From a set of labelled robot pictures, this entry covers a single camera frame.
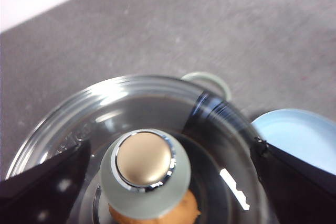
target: clear glass container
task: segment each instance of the clear glass container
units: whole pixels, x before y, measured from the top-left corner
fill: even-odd
[[[68,223],[115,223],[100,197],[101,159],[123,133],[148,128],[168,132],[187,151],[190,190],[202,213],[196,223],[275,223],[250,159],[257,137],[251,124],[220,96],[169,77],[118,77],[73,95],[33,130],[7,177],[90,141],[85,182]]]

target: metal cap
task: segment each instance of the metal cap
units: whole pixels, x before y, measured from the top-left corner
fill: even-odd
[[[99,177],[113,209],[132,219],[153,219],[181,201],[189,187],[191,168],[187,153],[173,136],[141,129],[111,144]]]
[[[126,182],[143,187],[166,176],[172,155],[164,138],[152,132],[139,132],[121,143],[116,156],[117,168]]]

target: gray surface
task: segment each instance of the gray surface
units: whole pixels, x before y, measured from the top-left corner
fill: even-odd
[[[130,73],[209,71],[246,115],[336,120],[336,0],[71,0],[1,40],[2,175],[54,106]]]

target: chrome ring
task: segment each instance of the chrome ring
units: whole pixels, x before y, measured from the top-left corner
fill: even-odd
[[[148,185],[144,185],[144,186],[140,186],[140,185],[135,185],[130,183],[129,181],[127,181],[119,172],[118,167],[117,167],[117,155],[118,155],[118,151],[120,149],[120,146],[122,145],[122,143],[130,136],[134,136],[138,133],[143,133],[143,132],[148,132],[148,133],[153,133],[155,135],[158,135],[159,137],[161,137],[162,139],[164,139],[166,141],[166,143],[168,144],[170,151],[171,151],[171,160],[170,160],[170,165],[169,165],[169,169],[167,170],[165,176],[159,180],[156,183],[153,184],[148,184]],[[116,178],[116,180],[118,181],[118,183],[124,187],[125,189],[129,190],[129,191],[135,191],[135,192],[139,192],[139,193],[145,193],[148,191],[152,191],[160,186],[163,186],[168,180],[169,178],[172,176],[174,170],[176,167],[176,152],[175,152],[175,148],[173,146],[172,141],[170,140],[169,137],[167,137],[164,132],[159,131],[159,130],[154,130],[154,129],[141,129],[141,130],[135,130],[135,131],[131,131],[129,133],[124,134],[123,136],[120,137],[118,143],[116,144],[116,146],[114,147],[113,151],[112,151],[112,155],[111,155],[111,169],[112,169],[112,174],[114,175],[114,177]]]

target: orange object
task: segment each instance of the orange object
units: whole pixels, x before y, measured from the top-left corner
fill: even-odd
[[[118,213],[110,205],[109,210],[118,224],[193,224],[197,216],[201,214],[198,210],[195,196],[190,190],[186,192],[180,203],[173,210],[156,219],[132,219]]]

